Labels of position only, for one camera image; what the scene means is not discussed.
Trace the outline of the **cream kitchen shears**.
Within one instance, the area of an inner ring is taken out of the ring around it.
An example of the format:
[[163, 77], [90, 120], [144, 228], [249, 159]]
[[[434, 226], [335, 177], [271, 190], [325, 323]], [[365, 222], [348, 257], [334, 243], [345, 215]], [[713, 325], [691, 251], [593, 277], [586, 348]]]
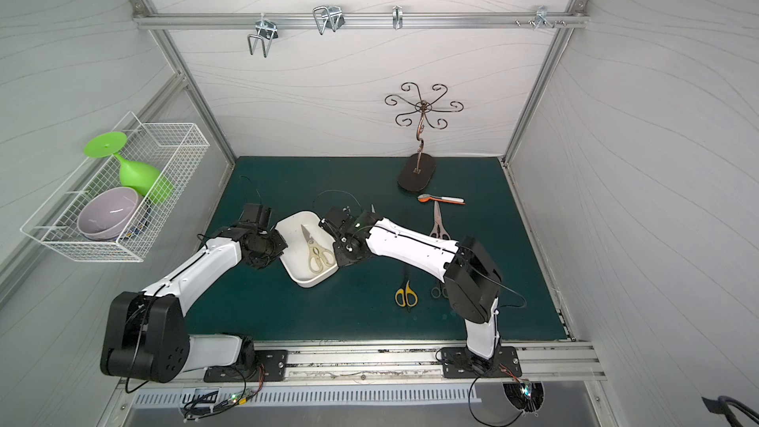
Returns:
[[308, 246], [308, 269], [310, 272], [321, 274], [336, 264], [334, 253], [320, 245], [304, 225], [302, 225], [302, 235]]

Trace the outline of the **white plastic storage box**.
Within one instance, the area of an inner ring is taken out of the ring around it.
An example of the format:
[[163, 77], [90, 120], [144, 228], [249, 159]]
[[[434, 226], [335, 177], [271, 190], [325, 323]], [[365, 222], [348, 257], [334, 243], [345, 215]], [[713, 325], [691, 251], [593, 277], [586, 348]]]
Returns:
[[284, 237], [288, 248], [281, 256], [281, 261], [291, 279], [305, 289], [323, 282], [338, 269], [337, 262], [321, 274], [313, 274], [308, 269], [308, 246], [302, 235], [302, 225], [323, 247], [332, 251], [334, 238], [320, 226], [320, 218], [313, 212], [299, 212], [279, 221], [275, 229]]

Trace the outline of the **yellow black handled scissors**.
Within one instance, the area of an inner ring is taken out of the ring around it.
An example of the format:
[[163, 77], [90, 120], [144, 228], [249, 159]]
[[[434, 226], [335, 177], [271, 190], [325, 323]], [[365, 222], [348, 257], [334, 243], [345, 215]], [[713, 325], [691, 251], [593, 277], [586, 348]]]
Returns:
[[410, 286], [410, 278], [407, 270], [403, 271], [402, 282], [393, 296], [395, 303], [400, 308], [411, 310], [418, 304], [418, 296]]

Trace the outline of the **grey pink handled scissors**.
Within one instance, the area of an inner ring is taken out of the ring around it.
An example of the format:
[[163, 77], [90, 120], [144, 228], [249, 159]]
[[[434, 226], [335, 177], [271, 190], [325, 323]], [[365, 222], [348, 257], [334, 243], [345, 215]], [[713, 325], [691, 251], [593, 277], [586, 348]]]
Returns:
[[434, 215], [434, 225], [433, 225], [432, 231], [430, 232], [430, 236], [436, 239], [450, 240], [451, 237], [443, 225], [442, 213], [441, 213], [440, 204], [438, 201], [434, 202], [433, 215]]

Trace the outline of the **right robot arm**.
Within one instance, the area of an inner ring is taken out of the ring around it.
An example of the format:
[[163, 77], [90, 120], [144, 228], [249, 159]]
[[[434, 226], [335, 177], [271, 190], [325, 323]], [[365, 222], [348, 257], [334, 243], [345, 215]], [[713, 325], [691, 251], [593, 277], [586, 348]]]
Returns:
[[491, 361], [500, 345], [498, 308], [502, 278], [494, 260], [473, 237], [445, 240], [406, 229], [386, 217], [336, 213], [319, 226], [334, 239], [340, 268], [373, 256], [398, 260], [443, 283], [449, 304], [466, 324], [466, 349]]

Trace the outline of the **green table mat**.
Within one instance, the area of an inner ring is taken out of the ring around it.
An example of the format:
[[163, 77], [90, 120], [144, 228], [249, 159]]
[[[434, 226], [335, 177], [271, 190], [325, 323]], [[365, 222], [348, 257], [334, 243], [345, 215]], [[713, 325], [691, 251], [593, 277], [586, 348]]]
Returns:
[[[434, 206], [398, 187], [403, 164], [389, 157], [241, 157], [210, 230], [237, 221], [247, 203], [269, 206], [274, 221], [301, 211], [323, 214], [333, 207], [356, 214], [374, 204], [394, 223], [429, 233]], [[476, 238], [496, 262], [503, 279], [501, 336], [565, 338], [498, 159], [441, 158], [428, 192], [466, 201], [440, 206], [444, 227], [454, 239]], [[411, 310], [393, 298], [404, 270], [418, 296]], [[432, 276], [385, 257], [340, 269], [309, 289], [295, 283], [280, 263], [262, 270], [238, 265], [193, 305], [187, 322], [193, 334], [246, 334], [257, 341], [464, 339], [464, 320], [446, 300], [430, 296], [434, 284]]]

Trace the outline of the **orange white spoon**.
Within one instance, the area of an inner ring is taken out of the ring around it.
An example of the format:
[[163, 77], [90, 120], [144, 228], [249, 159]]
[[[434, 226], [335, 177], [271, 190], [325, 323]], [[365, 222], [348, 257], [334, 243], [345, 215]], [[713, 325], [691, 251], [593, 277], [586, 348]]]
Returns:
[[464, 205], [466, 203], [466, 201], [462, 198], [434, 196], [430, 194], [418, 195], [417, 200], [420, 203], [436, 202], [436, 203], [446, 203], [446, 204], [453, 204], [453, 205]]

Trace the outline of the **brown metal hook stand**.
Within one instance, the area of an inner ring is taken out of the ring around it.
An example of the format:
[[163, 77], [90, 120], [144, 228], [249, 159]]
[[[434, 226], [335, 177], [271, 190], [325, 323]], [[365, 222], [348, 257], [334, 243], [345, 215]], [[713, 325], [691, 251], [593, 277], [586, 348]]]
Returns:
[[402, 83], [400, 89], [405, 93], [410, 93], [414, 90], [416, 92], [416, 100], [411, 101], [399, 94], [389, 94], [385, 97], [385, 104], [390, 107], [395, 107], [400, 102], [403, 102], [411, 106], [409, 112], [398, 113], [395, 116], [395, 124], [403, 128], [410, 128], [413, 124], [416, 124], [415, 140], [418, 142], [418, 148], [415, 153], [409, 156], [401, 169], [401, 172], [398, 174], [397, 185], [399, 185], [401, 190], [420, 194], [429, 185], [437, 168], [436, 159], [425, 151], [423, 132], [427, 128], [432, 128], [432, 130], [446, 130], [449, 125], [446, 118], [438, 118], [436, 122], [433, 123], [430, 119], [430, 115], [434, 113], [460, 113], [464, 110], [464, 104], [460, 101], [453, 100], [449, 103], [448, 108], [438, 107], [438, 102], [449, 92], [449, 88], [443, 83], [432, 85], [432, 91], [438, 93], [438, 96], [433, 100], [423, 98], [421, 88], [415, 82], [407, 81]]

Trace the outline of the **green plastic goblet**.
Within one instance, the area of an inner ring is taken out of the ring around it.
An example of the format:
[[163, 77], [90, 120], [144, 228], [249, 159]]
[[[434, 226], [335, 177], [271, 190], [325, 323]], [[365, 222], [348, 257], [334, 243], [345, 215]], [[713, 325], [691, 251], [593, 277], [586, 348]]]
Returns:
[[116, 157], [120, 163], [121, 184], [148, 198], [154, 205], [163, 204], [173, 195], [173, 184], [154, 166], [122, 157], [120, 151], [127, 143], [128, 137], [123, 132], [106, 132], [89, 140], [83, 151], [90, 158]]

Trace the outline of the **purple bowl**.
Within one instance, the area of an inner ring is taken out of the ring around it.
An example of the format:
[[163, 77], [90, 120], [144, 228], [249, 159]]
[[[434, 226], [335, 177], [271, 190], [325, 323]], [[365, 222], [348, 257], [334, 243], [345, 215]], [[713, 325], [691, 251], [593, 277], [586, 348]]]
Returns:
[[84, 207], [78, 215], [76, 227], [90, 240], [115, 239], [136, 214], [142, 201], [142, 195], [129, 187], [107, 190]]

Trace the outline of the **metal double hook left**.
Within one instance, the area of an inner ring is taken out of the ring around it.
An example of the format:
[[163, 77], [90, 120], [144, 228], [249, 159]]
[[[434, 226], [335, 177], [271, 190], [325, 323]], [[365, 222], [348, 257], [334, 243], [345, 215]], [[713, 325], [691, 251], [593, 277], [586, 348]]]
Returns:
[[272, 43], [279, 37], [278, 27], [264, 16], [254, 24], [254, 31], [247, 36], [249, 55], [255, 55], [261, 49], [263, 57], [268, 57]]

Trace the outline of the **metal double hook middle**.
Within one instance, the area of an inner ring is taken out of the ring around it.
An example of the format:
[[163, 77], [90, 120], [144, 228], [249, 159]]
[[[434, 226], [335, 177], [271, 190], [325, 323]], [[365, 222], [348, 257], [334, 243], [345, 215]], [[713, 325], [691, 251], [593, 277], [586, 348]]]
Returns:
[[323, 36], [327, 30], [337, 32], [345, 25], [345, 17], [339, 6], [317, 6], [312, 10], [312, 17], [316, 23], [316, 29], [321, 36]]

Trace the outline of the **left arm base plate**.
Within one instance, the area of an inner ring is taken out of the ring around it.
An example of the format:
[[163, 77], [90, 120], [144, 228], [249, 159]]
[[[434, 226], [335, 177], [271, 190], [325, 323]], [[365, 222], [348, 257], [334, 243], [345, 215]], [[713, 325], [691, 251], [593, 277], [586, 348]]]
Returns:
[[287, 350], [256, 350], [235, 365], [210, 367], [204, 373], [205, 383], [264, 383], [283, 382], [286, 377]]

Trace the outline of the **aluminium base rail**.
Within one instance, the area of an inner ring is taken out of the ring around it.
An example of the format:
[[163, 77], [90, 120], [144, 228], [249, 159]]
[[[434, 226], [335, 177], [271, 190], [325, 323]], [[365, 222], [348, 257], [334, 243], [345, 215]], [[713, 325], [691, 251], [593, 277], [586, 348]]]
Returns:
[[[591, 343], [577, 341], [508, 342], [517, 350], [523, 376], [514, 380], [480, 378], [483, 382], [600, 382], [606, 373]], [[282, 385], [379, 385], [454, 383], [436, 361], [444, 347], [464, 347], [451, 340], [371, 340], [361, 342], [261, 342], [256, 350], [287, 350]]]

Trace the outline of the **metal bracket hook right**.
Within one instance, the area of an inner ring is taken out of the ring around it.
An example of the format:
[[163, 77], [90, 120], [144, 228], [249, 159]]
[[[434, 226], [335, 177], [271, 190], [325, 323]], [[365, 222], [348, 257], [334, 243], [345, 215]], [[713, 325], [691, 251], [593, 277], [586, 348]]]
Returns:
[[531, 28], [533, 30], [541, 29], [563, 29], [566, 27], [565, 20], [554, 20], [549, 17], [549, 11], [545, 6], [539, 7], [533, 18], [527, 21], [515, 20], [514, 24], [517, 28]]

